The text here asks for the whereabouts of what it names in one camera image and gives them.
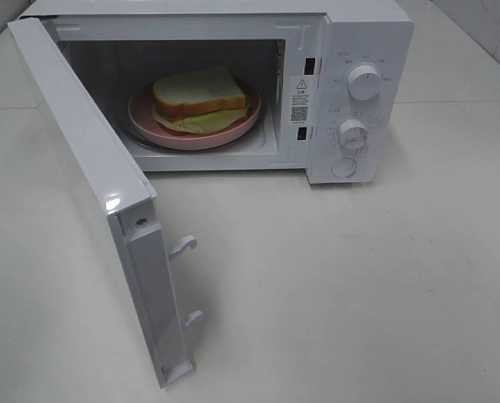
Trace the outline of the round door release button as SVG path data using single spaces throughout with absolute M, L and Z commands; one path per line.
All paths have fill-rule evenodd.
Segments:
M 356 173 L 356 162 L 352 158 L 337 159 L 331 165 L 330 171 L 336 178 L 351 178 Z

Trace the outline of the white bread sandwich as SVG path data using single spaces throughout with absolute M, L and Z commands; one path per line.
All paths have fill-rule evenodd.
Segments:
M 253 102 L 225 66 L 187 71 L 152 85 L 153 119 L 177 132 L 210 134 L 246 119 Z

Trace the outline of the pink round plate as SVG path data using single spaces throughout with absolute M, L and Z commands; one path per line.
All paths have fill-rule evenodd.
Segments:
M 162 124 L 153 102 L 152 85 L 139 90 L 129 101 L 129 118 L 134 128 L 154 145 L 168 149 L 194 151 L 226 145 L 247 134 L 255 125 L 261 112 L 261 96 L 248 82 L 236 79 L 246 94 L 249 106 L 245 115 L 229 126 L 210 133 L 191 133 L 173 130 Z

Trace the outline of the white microwave door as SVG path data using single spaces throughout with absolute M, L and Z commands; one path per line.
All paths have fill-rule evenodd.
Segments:
M 9 23 L 39 110 L 92 246 L 109 273 L 122 274 L 134 303 L 160 387 L 194 368 L 185 331 L 202 317 L 183 318 L 170 267 L 193 236 L 166 246 L 156 216 L 157 192 L 37 18 Z

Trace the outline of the glass microwave turntable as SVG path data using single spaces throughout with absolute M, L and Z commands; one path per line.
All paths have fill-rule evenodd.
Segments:
M 254 114 L 241 123 L 211 134 L 186 133 L 175 135 L 153 118 L 152 105 L 145 104 L 129 109 L 129 120 L 141 137 L 155 146 L 180 151 L 214 149 L 239 139 L 251 138 L 261 130 L 261 119 Z

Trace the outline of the lower white timer knob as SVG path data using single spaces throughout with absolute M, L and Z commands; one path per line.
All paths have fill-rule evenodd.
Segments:
M 357 151 L 367 144 L 369 130 L 361 120 L 351 118 L 339 125 L 338 138 L 342 149 Z

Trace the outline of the white warning label sticker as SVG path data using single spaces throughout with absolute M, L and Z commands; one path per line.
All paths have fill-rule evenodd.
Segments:
M 290 76 L 288 120 L 297 126 L 313 123 L 316 105 L 317 78 L 315 75 Z

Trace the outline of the white microwave oven body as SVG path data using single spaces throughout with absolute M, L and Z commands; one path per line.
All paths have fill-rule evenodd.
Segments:
M 313 184 L 369 182 L 403 73 L 413 22 L 394 1 L 37 1 L 37 18 L 143 171 L 304 170 Z M 357 101 L 346 73 L 364 61 L 382 72 L 379 94 Z M 261 130 L 198 151 L 155 146 L 131 126 L 139 88 L 183 71 L 224 65 L 261 95 Z M 288 120 L 290 76 L 315 75 L 313 123 Z M 342 149 L 338 127 L 361 120 L 367 144 Z M 351 178 L 331 174 L 352 158 Z

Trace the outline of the upper white power knob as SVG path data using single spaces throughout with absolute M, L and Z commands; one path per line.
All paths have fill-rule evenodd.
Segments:
M 380 92 L 382 72 L 375 63 L 364 61 L 354 65 L 345 78 L 349 94 L 357 101 L 368 101 Z

